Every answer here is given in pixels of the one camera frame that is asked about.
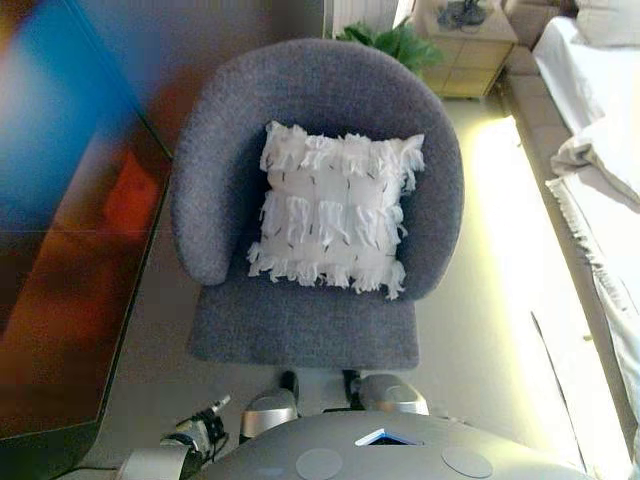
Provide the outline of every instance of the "gray armchair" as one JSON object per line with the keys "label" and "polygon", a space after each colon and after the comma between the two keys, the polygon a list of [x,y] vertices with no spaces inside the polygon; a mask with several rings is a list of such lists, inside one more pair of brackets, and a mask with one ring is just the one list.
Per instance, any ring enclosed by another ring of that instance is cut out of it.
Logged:
{"label": "gray armchair", "polygon": [[[259,169],[265,125],[374,140],[425,134],[426,171],[403,199],[407,276],[395,301],[247,276],[267,190]],[[332,40],[294,40],[222,66],[176,151],[172,219],[179,256],[203,284],[191,352],[220,362],[405,369],[417,365],[414,301],[453,252],[463,205],[458,142],[438,98],[391,57]]]}

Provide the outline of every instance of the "armchair armrest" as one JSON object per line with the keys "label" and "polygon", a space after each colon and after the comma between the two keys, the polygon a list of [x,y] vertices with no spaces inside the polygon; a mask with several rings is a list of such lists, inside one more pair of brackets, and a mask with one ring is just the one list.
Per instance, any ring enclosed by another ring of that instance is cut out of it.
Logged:
{"label": "armchair armrest", "polygon": [[264,125],[231,108],[238,105],[229,102],[238,95],[233,74],[223,67],[203,91],[181,133],[171,179],[178,256],[204,285],[225,281],[238,239],[264,200],[258,161]]}
{"label": "armchair armrest", "polygon": [[449,120],[433,116],[422,148],[426,170],[416,190],[402,200],[409,232],[397,253],[406,271],[403,300],[419,300],[438,285],[462,220],[464,178],[458,141]]}

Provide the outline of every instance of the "throw pillow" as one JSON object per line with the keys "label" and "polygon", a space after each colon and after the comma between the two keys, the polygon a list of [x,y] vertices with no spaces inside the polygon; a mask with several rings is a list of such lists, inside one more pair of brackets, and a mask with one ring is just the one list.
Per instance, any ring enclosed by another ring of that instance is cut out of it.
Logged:
{"label": "throw pillow", "polygon": [[640,46],[640,1],[577,0],[580,33],[594,47]]}
{"label": "throw pillow", "polygon": [[424,135],[371,141],[308,135],[295,125],[267,125],[260,168],[271,190],[261,210],[262,236],[248,254],[250,276],[269,271],[303,286],[386,285],[402,292],[405,271],[396,259],[402,226],[400,196],[415,189],[424,170]]}

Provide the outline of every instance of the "white fringed pillow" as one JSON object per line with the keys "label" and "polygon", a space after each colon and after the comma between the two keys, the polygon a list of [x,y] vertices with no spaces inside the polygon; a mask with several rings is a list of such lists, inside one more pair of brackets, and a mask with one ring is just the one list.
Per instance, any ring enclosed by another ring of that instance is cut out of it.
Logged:
{"label": "white fringed pillow", "polygon": [[334,139],[275,121],[266,130],[260,169],[272,189],[261,240],[249,249],[249,276],[269,271],[273,282],[321,281],[357,293],[386,285],[387,298],[397,298],[405,277],[398,232],[407,234],[400,196],[415,189],[414,171],[424,170],[424,135]]}

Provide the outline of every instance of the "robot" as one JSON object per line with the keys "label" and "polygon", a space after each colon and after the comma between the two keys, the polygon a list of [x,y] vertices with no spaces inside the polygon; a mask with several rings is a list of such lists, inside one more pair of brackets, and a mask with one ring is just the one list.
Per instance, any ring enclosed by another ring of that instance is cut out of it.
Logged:
{"label": "robot", "polygon": [[568,465],[452,419],[429,415],[424,397],[394,375],[345,371],[350,406],[300,417],[298,383],[247,406],[240,446],[217,459],[229,435],[218,413],[229,397],[180,422],[155,449],[136,450],[117,480],[198,478],[370,480],[587,480]]}

